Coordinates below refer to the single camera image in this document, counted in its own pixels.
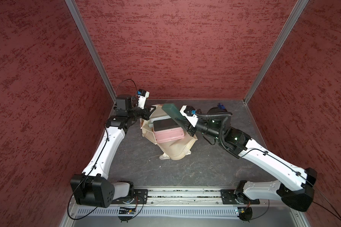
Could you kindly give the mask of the cream floral canvas tote bag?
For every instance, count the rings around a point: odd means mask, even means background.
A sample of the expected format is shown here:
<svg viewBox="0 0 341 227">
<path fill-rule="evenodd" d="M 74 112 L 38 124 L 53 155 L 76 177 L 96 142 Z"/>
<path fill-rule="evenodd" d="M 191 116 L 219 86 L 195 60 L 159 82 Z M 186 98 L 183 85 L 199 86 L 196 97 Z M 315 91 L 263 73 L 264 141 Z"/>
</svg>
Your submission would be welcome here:
<svg viewBox="0 0 341 227">
<path fill-rule="evenodd" d="M 191 137 L 184 131 L 184 138 L 181 140 L 165 142 L 165 143 L 157 143 L 154 137 L 153 130 L 153 122 L 157 118 L 161 118 L 162 120 L 168 115 L 162 110 L 162 105 L 155 105 L 156 110 L 151 115 L 148 121 L 140 120 L 140 126 L 142 130 L 142 136 L 147 138 L 151 143 L 157 145 L 163 152 L 163 154 L 159 157 L 161 160 L 172 159 L 172 160 L 180 160 L 187 155 L 191 154 L 191 148 L 198 140 L 197 136 L 194 135 Z"/>
</svg>

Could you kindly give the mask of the green pencil case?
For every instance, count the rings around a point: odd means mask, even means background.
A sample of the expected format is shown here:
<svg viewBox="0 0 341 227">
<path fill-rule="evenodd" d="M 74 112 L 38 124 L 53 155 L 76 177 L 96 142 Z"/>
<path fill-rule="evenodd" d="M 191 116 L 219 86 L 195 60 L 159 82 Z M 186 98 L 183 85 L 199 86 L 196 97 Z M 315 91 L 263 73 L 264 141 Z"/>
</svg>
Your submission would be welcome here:
<svg viewBox="0 0 341 227">
<path fill-rule="evenodd" d="M 174 120 L 183 130 L 188 130 L 190 123 L 180 110 L 173 103 L 166 103 L 162 106 L 162 110 Z"/>
</svg>

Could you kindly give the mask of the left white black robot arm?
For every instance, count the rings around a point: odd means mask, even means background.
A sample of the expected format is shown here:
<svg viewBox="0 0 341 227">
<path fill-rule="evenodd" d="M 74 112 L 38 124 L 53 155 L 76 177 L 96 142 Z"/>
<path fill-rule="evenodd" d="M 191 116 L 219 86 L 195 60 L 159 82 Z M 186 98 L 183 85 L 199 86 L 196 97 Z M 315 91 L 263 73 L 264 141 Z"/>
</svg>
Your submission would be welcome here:
<svg viewBox="0 0 341 227">
<path fill-rule="evenodd" d="M 81 174 L 70 180 L 73 196 L 78 205 L 107 208 L 116 199 L 133 199 L 132 182 L 111 183 L 109 170 L 119 145 L 129 128 L 137 120 L 149 120 L 155 107 L 147 107 L 149 92 L 138 90 L 136 96 L 119 95 L 116 98 L 114 114 L 104 126 L 104 135 L 89 164 Z"/>
</svg>

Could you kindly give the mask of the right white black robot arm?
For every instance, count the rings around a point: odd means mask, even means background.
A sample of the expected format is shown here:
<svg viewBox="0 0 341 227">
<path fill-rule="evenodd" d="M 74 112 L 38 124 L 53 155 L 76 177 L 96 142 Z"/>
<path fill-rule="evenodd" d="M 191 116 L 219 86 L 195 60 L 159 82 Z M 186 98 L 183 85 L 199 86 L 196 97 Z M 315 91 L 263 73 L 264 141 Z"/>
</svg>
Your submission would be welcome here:
<svg viewBox="0 0 341 227">
<path fill-rule="evenodd" d="M 314 169 L 303 169 L 285 161 L 247 133 L 231 127 L 232 114 L 224 109 L 214 108 L 203 114 L 191 106 L 183 106 L 180 113 L 189 134 L 199 132 L 212 138 L 228 154 L 252 162 L 276 179 L 272 182 L 242 180 L 233 195 L 239 204 L 274 200 L 300 212 L 306 212 L 311 206 L 317 177 Z"/>
</svg>

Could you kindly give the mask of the dark grey pencil case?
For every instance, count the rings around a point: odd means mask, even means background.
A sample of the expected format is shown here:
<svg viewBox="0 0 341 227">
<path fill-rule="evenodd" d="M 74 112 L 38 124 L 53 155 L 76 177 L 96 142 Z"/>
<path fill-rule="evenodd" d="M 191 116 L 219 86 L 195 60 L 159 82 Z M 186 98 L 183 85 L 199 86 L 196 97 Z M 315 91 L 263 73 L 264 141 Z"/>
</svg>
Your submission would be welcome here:
<svg viewBox="0 0 341 227">
<path fill-rule="evenodd" d="M 174 129 L 178 127 L 179 125 L 171 118 L 153 122 L 154 131 L 163 131 L 163 130 Z"/>
</svg>

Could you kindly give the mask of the pink pencil case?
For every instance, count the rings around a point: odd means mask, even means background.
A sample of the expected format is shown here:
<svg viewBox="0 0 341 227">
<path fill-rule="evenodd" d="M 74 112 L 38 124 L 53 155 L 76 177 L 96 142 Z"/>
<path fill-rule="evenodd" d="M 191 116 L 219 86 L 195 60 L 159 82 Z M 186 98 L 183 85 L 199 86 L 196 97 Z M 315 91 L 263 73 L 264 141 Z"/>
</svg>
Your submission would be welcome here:
<svg viewBox="0 0 341 227">
<path fill-rule="evenodd" d="M 154 131 L 153 133 L 157 143 L 181 140 L 185 136 L 184 130 L 181 127 L 161 131 Z"/>
</svg>

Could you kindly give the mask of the blue stapler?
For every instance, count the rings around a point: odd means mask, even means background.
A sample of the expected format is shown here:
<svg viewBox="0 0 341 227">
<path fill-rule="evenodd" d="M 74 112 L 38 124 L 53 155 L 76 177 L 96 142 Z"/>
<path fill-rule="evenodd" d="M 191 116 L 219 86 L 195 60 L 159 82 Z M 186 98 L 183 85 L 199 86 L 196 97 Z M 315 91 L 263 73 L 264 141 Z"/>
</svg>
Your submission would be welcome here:
<svg viewBox="0 0 341 227">
<path fill-rule="evenodd" d="M 218 103 L 217 107 L 222 111 L 226 111 L 226 108 L 222 103 Z"/>
</svg>

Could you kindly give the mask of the aluminium front rail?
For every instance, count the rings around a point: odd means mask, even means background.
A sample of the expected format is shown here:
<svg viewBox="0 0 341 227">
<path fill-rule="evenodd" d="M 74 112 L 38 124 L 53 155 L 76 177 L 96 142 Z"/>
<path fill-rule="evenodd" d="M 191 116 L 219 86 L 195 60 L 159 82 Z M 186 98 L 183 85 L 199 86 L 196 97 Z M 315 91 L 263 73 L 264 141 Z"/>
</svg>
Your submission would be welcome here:
<svg viewBox="0 0 341 227">
<path fill-rule="evenodd" d="M 72 196 L 79 205 L 93 206 L 107 208 L 111 202 L 118 198 L 127 198 L 132 196 L 135 188 L 130 182 L 118 182 L 111 184 L 106 182 L 104 185 L 89 184 L 85 187 L 80 185 L 72 186 Z M 211 189 L 148 189 L 149 200 L 153 198 L 168 198 L 172 201 L 175 200 L 196 200 L 198 198 L 219 198 L 221 199 L 220 190 Z M 281 201 L 289 207 L 293 207 L 294 200 L 291 200 L 288 196 L 292 196 L 292 192 L 288 191 L 285 195 L 279 195 L 279 190 L 274 191 L 274 188 L 247 188 L 244 190 L 242 186 L 235 189 L 235 193 L 243 193 L 251 200 L 273 200 Z"/>
</svg>

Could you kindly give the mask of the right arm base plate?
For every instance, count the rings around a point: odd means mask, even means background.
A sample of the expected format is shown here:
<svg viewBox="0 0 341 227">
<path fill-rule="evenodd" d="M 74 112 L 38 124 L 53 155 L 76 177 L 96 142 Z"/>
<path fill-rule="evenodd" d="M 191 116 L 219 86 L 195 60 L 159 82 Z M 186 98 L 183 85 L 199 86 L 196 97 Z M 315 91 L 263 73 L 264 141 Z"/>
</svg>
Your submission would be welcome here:
<svg viewBox="0 0 341 227">
<path fill-rule="evenodd" d="M 259 199 L 251 200 L 243 193 L 235 193 L 235 190 L 220 190 L 224 205 L 259 205 Z"/>
</svg>

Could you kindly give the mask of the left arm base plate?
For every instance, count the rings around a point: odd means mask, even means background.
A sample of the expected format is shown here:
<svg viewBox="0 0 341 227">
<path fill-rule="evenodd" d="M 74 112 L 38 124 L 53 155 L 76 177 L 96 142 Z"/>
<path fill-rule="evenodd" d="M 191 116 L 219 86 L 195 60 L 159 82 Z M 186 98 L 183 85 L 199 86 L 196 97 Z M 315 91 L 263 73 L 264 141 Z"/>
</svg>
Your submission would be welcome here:
<svg viewBox="0 0 341 227">
<path fill-rule="evenodd" d="M 135 189 L 132 196 L 115 199 L 111 202 L 111 205 L 143 205 L 147 203 L 148 193 L 148 189 Z"/>
</svg>

